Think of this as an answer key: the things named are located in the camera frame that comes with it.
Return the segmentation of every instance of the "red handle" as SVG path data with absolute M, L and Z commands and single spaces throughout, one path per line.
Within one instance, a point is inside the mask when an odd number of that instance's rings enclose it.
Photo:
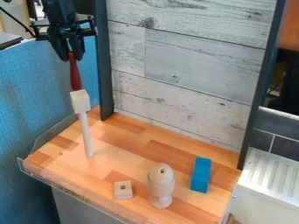
M 73 90 L 80 90 L 82 88 L 79 69 L 77 67 L 77 60 L 75 59 L 73 52 L 68 52 L 68 59 L 71 66 L 71 85 Z

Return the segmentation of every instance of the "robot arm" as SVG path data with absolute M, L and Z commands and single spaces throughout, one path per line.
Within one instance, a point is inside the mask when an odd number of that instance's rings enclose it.
M 49 24 L 36 22 L 31 25 L 36 33 L 36 39 L 50 41 L 63 61 L 68 61 L 70 47 L 74 58 L 81 60 L 85 52 L 84 37 L 95 35 L 93 16 L 79 19 L 72 0 L 42 0 L 42 3 Z M 89 23 L 89 28 L 80 28 L 80 25 L 85 23 Z M 45 26 L 48 27 L 47 32 L 40 33 L 39 29 Z

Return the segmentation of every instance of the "blue panel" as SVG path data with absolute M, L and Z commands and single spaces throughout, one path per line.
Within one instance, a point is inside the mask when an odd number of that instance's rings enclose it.
M 84 88 L 98 103 L 94 38 L 80 62 Z M 73 111 L 69 64 L 46 41 L 0 52 L 0 223 L 58 223 L 50 188 L 25 176 L 17 157 L 28 155 L 37 136 Z

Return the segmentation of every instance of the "blue block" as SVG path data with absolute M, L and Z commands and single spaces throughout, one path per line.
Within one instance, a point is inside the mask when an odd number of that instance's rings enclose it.
M 211 177 L 212 160 L 197 157 L 191 176 L 191 189 L 196 192 L 207 193 Z

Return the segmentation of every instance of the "wooden tabletop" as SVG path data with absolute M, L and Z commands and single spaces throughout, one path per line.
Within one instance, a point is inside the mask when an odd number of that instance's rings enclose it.
M 99 120 L 88 113 L 94 157 L 86 158 L 79 122 L 62 131 L 24 161 L 24 168 L 63 187 L 93 206 L 137 223 L 219 223 L 240 175 L 239 154 L 187 136 L 114 114 Z M 190 190 L 196 156 L 212 159 L 207 194 Z M 176 173 L 173 203 L 156 209 L 149 203 L 146 175 L 156 162 Z M 131 180 L 134 198 L 114 199 L 114 182 Z

